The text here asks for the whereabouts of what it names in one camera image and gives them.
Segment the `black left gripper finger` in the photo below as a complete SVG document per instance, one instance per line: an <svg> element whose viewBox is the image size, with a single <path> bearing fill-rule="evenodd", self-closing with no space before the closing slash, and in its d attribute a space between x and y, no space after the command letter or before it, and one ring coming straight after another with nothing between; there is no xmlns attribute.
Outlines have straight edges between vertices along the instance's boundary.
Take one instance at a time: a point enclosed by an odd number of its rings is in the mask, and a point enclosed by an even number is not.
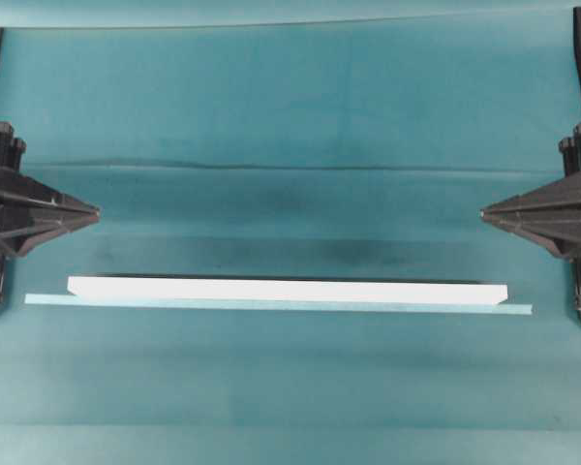
<svg viewBox="0 0 581 465"><path fill-rule="evenodd" d="M0 253L25 257L35 247L97 223L100 212L0 205Z"/></svg>
<svg viewBox="0 0 581 465"><path fill-rule="evenodd" d="M0 170L0 200L98 215L98 207L61 193L14 170Z"/></svg>

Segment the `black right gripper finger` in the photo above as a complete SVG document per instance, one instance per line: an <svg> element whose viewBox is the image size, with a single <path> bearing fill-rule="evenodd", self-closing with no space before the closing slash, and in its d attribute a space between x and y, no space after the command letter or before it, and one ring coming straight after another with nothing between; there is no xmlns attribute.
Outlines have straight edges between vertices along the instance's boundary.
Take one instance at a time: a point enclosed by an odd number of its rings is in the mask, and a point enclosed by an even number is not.
<svg viewBox="0 0 581 465"><path fill-rule="evenodd" d="M572 174L522 195L493 203L481 210L482 218L498 213L554 210L581 206L581 174Z"/></svg>
<svg viewBox="0 0 581 465"><path fill-rule="evenodd" d="M546 249L562 260L581 257L581 210L480 213L483 222Z"/></svg>

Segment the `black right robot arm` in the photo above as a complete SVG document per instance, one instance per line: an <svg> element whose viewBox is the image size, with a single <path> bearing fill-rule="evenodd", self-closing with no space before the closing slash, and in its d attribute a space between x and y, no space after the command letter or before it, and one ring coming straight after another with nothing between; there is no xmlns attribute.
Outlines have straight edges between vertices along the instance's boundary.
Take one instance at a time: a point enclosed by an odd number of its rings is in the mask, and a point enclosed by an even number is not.
<svg viewBox="0 0 581 465"><path fill-rule="evenodd" d="M515 234L571 263L581 316L581 124L559 142L565 175L525 194L480 210L483 222Z"/></svg>

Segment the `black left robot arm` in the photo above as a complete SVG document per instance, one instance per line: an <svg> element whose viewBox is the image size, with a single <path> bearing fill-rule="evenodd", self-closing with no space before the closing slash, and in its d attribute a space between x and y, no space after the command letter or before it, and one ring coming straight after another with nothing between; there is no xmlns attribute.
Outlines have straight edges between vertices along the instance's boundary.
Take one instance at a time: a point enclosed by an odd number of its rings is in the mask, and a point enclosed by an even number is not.
<svg viewBox="0 0 581 465"><path fill-rule="evenodd" d="M100 219L98 207L59 192L20 172L25 142L0 122L0 303L6 263Z"/></svg>

